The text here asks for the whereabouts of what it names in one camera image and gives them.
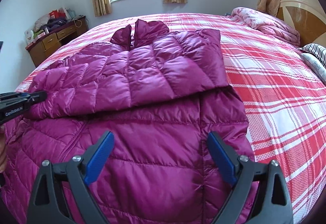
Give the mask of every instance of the bed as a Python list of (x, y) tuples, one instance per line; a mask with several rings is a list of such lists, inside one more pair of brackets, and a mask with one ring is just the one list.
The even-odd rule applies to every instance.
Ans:
[[(325, 44), (326, 29), (323, 31), (320, 25), (326, 28), (326, 15), (319, 6), (317, 0), (282, 0), (278, 17), (300, 32), (303, 44), (314, 41)], [(161, 20), (170, 31), (203, 28), (221, 31), (228, 82), (244, 102), (249, 119), (247, 139), (255, 159), (280, 162), (292, 199), (294, 223), (299, 223), (326, 184), (326, 86), (306, 66), (294, 46), (251, 29), (236, 18), (179, 13), (111, 21), (60, 48), (16, 91), (28, 90), (33, 77), (53, 62), (90, 43), (110, 41), (117, 29), (128, 24), (134, 29), (138, 18)], [(321, 23), (309, 27), (309, 21)]]

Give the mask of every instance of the blue gripper pad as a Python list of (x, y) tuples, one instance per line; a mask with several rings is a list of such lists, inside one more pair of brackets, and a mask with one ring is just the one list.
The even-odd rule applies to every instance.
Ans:
[(225, 144), (216, 132), (208, 134), (207, 147), (222, 179), (234, 186), (238, 181), (236, 175), (240, 167), (237, 153), (231, 146)]
[(99, 177), (106, 163), (106, 160), (110, 156), (114, 145), (115, 145), (115, 138), (113, 134), (109, 132), (107, 133), (103, 141), (99, 144), (98, 148), (95, 150), (94, 154), (86, 164), (84, 183), (87, 186), (97, 181), (97, 178)]

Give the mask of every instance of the hand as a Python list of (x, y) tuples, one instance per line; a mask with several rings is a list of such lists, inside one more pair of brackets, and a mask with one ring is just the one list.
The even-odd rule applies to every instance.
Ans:
[(7, 167), (7, 146), (4, 126), (0, 126), (0, 173), (3, 173)]

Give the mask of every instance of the red plaid bedsheet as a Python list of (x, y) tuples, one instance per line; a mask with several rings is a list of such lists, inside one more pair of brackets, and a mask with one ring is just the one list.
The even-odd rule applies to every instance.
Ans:
[[(221, 31), (228, 81), (246, 107), (247, 138), (256, 161), (280, 161), (292, 199), (294, 222), (300, 222), (326, 183), (326, 86), (300, 59), (300, 52), (235, 18), (190, 13), (137, 18), (161, 20), (171, 31)], [(102, 24), (63, 46), (33, 71), (17, 91), (26, 91), (32, 78), (54, 61), (90, 43), (109, 41), (117, 29), (134, 26), (137, 18)]]

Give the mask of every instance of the jacket zipper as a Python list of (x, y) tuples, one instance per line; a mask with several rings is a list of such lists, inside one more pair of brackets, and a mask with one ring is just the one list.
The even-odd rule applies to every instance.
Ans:
[(77, 140), (79, 139), (79, 136), (82, 132), (84, 132), (85, 130), (85, 127), (86, 125), (88, 124), (88, 121), (86, 121), (82, 126), (81, 128), (79, 129), (78, 133), (76, 133), (76, 136), (75, 138), (73, 139), (73, 141), (70, 142), (69, 145), (67, 145), (67, 148), (66, 150), (64, 150), (60, 155), (59, 155), (59, 158), (58, 158), (58, 163), (62, 163), (66, 156), (68, 155), (69, 151), (71, 151), (71, 149), (75, 146)]

